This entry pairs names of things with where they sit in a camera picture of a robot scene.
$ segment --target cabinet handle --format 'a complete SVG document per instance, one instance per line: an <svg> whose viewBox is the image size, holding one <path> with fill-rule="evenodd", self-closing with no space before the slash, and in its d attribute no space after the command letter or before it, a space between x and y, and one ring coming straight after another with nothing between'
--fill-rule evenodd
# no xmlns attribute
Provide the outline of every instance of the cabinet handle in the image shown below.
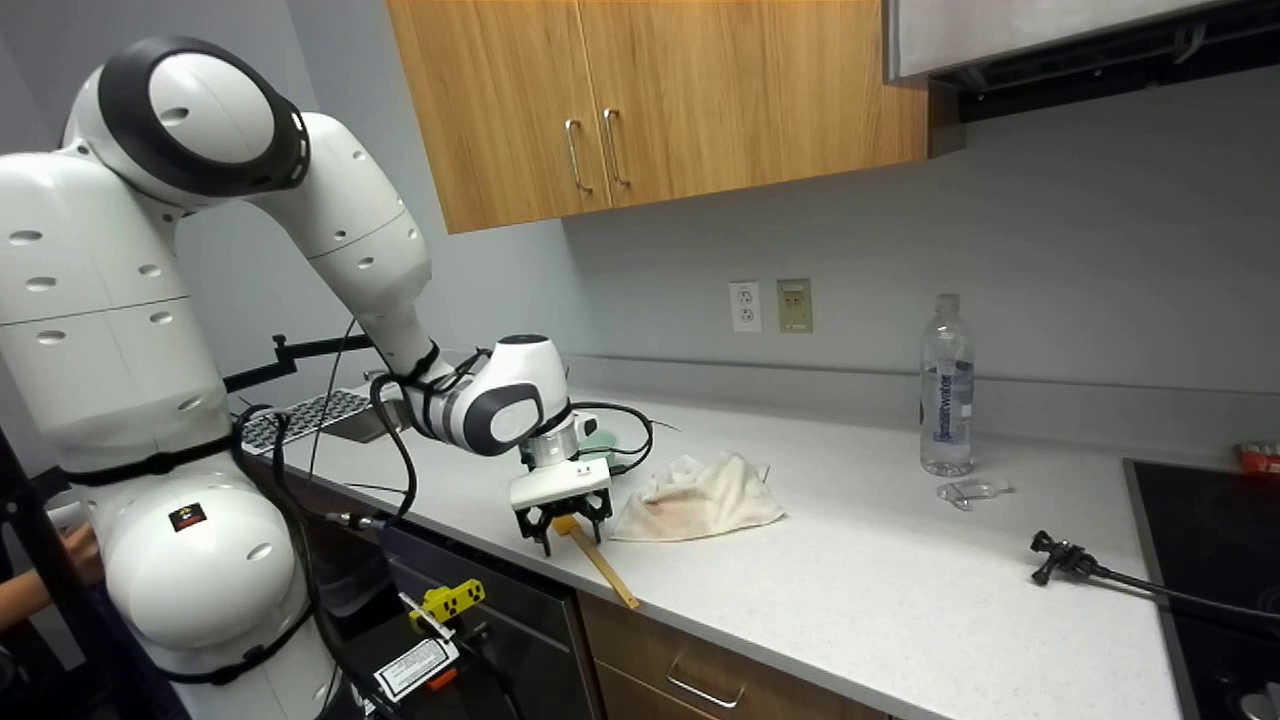
<svg viewBox="0 0 1280 720"><path fill-rule="evenodd" d="M702 689L680 678L680 660L684 660L684 650L687 650L687 642L680 642L680 650L673 657L668 682L680 689L680 693L687 693L687 694L696 694L696 700L702 700L702 705L717 705L717 709L723 709L723 712L734 712L734 705L749 694L749 682L738 682L732 700L723 700L723 694L717 694L717 693L702 693Z"/></svg>
<svg viewBox="0 0 1280 720"><path fill-rule="evenodd" d="M632 187L632 181L629 181L629 154L625 154L625 110L619 106L604 106L600 110L600 125L604 125L604 165L607 165L607 181L614 183L614 187Z"/></svg>
<svg viewBox="0 0 1280 720"><path fill-rule="evenodd" d="M572 187L578 197L595 197L595 187L582 181L582 165L578 165L582 125L575 114L568 114L561 125L561 131L564 131L564 165L568 165Z"/></svg>

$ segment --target black stovetop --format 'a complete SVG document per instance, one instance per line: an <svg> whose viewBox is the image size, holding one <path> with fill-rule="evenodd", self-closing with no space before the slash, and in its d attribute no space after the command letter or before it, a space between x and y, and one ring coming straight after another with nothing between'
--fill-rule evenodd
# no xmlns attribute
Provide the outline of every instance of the black stovetop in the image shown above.
<svg viewBox="0 0 1280 720"><path fill-rule="evenodd" d="M1132 487L1150 579L1280 612L1280 481L1132 462ZM1256 720L1268 682L1280 700L1280 623L1166 605L1164 632L1186 717Z"/></svg>

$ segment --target countertop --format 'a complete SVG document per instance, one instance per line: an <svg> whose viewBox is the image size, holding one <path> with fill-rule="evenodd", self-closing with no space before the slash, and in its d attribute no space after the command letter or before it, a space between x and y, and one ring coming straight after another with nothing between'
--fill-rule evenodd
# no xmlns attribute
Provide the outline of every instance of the countertop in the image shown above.
<svg viewBox="0 0 1280 720"><path fill-rule="evenodd" d="M1028 579L1041 559L1028 551L1037 529L1082 543L1117 571L1149 574L1117 453L993 441L974 477L1017 491L954 512L918 466L917 432L578 396L625 398L659 423L653 460L614 481L614 505L680 460L738 453L767 462L788 512L780 525L696 543L610 543L604 532L604 556L643 601L643 614L891 717L1181 717L1149 601ZM568 540L543 556L521 535L508 508L514 457L484 460L403 441L421 472L416 525L607 596ZM311 442L292 442L288 462L309 462L309 453ZM380 505L394 505L403 487L386 441L325 435L316 477Z"/></svg>

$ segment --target drawer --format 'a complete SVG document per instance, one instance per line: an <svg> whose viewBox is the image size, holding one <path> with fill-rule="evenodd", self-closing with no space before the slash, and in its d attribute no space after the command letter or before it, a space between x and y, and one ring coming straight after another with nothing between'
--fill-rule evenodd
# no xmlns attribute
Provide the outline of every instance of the drawer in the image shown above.
<svg viewBox="0 0 1280 720"><path fill-rule="evenodd" d="M595 678L607 720L712 720L709 712L696 712L684 700L648 689L614 668L595 668Z"/></svg>
<svg viewBox="0 0 1280 720"><path fill-rule="evenodd" d="M648 693L674 694L702 717L882 720L855 700L813 689L634 612L582 601L578 614L589 629L604 709L610 705L607 689L619 682L614 674L625 674Z"/></svg>

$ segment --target cabinet door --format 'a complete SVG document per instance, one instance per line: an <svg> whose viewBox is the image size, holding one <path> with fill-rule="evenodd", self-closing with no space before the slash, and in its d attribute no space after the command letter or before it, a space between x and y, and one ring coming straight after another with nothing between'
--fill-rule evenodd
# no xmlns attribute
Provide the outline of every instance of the cabinet door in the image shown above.
<svg viewBox="0 0 1280 720"><path fill-rule="evenodd" d="M575 0L386 0L450 232L604 207Z"/></svg>
<svg viewBox="0 0 1280 720"><path fill-rule="evenodd" d="M614 205L927 154L881 0L578 0Z"/></svg>
<svg viewBox="0 0 1280 720"><path fill-rule="evenodd" d="M607 720L712 720L614 668L595 668Z"/></svg>

